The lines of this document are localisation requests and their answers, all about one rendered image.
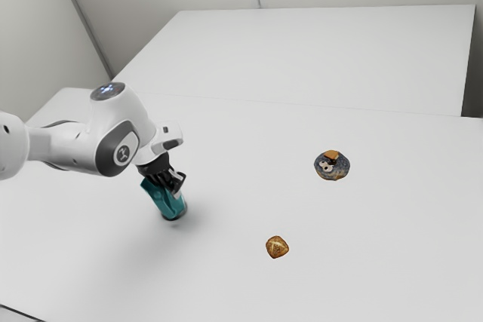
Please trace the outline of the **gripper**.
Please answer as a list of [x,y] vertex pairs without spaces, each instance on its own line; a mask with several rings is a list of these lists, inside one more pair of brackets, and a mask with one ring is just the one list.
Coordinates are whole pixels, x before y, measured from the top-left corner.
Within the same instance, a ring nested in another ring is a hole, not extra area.
[[167,152],[147,164],[137,165],[137,170],[143,176],[142,188],[172,188],[173,198],[179,198],[182,195],[181,187],[186,179],[186,174],[177,172],[170,165]]

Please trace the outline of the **brown crusty bread roll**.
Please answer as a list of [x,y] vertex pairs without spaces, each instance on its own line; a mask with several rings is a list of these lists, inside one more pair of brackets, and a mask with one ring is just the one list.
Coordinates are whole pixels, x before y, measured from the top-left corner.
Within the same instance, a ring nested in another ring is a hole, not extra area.
[[265,243],[265,247],[266,252],[272,259],[280,258],[286,255],[290,250],[288,243],[279,235],[274,235],[269,238]]

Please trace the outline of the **teal faceted mug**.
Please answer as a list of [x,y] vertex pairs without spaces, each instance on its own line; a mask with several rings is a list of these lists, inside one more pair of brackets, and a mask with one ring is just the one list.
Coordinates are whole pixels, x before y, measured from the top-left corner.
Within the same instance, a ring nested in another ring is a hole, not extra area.
[[187,204],[180,190],[173,193],[165,186],[153,183],[147,178],[143,179],[140,186],[151,197],[164,219],[173,221],[186,213]]

